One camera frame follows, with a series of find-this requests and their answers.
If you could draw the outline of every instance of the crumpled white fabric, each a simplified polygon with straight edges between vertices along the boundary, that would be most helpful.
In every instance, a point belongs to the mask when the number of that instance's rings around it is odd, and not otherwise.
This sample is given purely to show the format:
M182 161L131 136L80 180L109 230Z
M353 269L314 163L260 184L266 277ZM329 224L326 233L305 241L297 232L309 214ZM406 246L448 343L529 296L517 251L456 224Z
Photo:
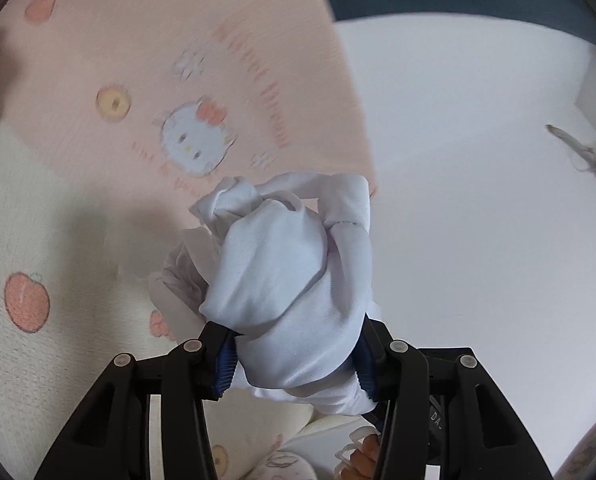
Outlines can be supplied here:
M379 319L366 179L285 173L254 186L224 178L190 211L206 227L182 231L150 283L177 341L212 320L242 334L232 386L323 413L373 409L350 359L364 314Z

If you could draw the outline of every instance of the cartoon cat face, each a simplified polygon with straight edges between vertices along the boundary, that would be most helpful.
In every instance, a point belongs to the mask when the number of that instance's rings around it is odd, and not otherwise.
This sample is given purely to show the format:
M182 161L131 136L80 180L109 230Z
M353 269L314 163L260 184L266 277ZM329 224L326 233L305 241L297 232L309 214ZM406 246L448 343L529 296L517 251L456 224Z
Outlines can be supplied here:
M181 106L162 125L164 153L191 176L207 176L234 141L222 126L226 115L210 100Z

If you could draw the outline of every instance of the finger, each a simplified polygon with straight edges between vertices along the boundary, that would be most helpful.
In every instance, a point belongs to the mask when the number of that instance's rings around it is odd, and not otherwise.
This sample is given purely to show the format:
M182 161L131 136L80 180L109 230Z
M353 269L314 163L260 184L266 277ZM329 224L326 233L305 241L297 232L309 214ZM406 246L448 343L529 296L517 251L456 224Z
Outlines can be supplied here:
M368 480L355 469L345 466L340 472L340 480Z
M369 435L363 440L363 445L360 447L360 451L366 454L374 462L378 462L378 456L380 455L380 444L378 444L377 435Z
M374 462L366 454L363 454L360 450L355 450L349 459L362 476L366 476L367 478L374 476L374 472L376 471L376 462Z

